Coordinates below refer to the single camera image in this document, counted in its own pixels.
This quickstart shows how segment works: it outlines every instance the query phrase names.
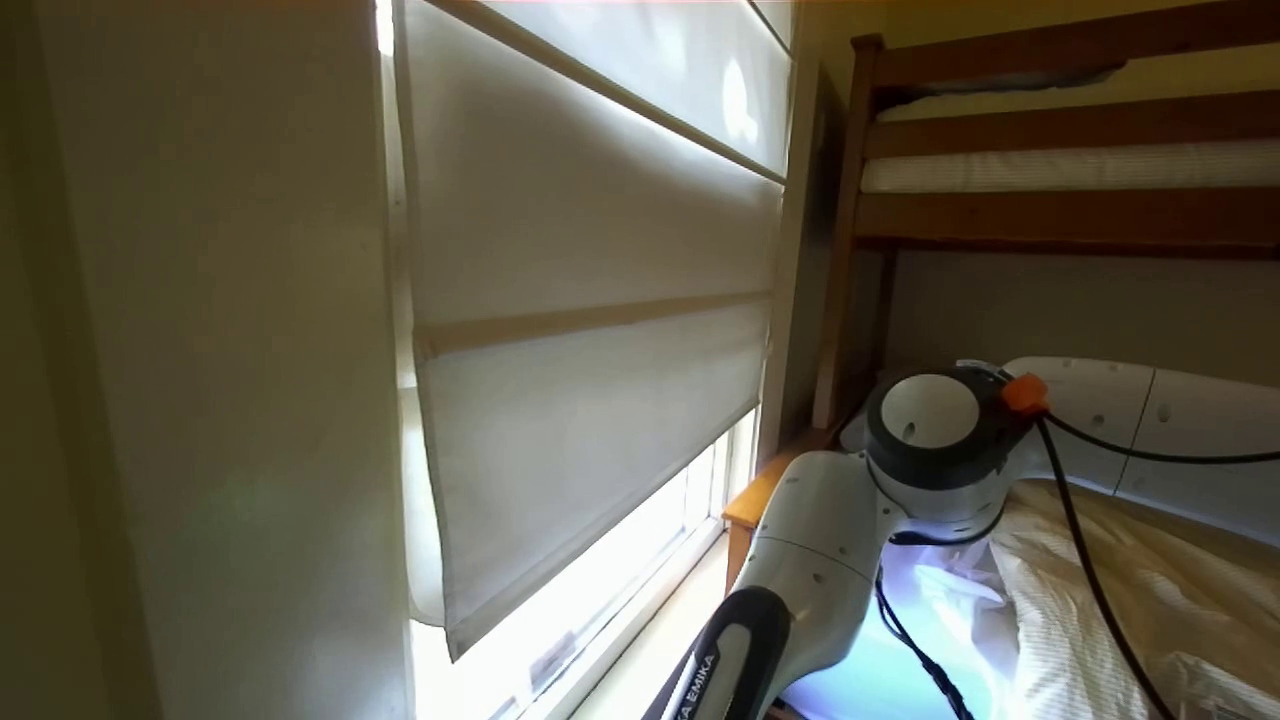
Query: roller shade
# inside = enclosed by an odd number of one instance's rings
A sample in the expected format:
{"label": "roller shade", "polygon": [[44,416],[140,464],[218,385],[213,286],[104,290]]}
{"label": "roller shade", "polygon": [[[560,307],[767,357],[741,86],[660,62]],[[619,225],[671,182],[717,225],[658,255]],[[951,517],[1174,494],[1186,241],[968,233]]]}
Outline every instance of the roller shade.
{"label": "roller shade", "polygon": [[401,121],[407,562],[466,653],[755,405],[783,189],[421,0]]}

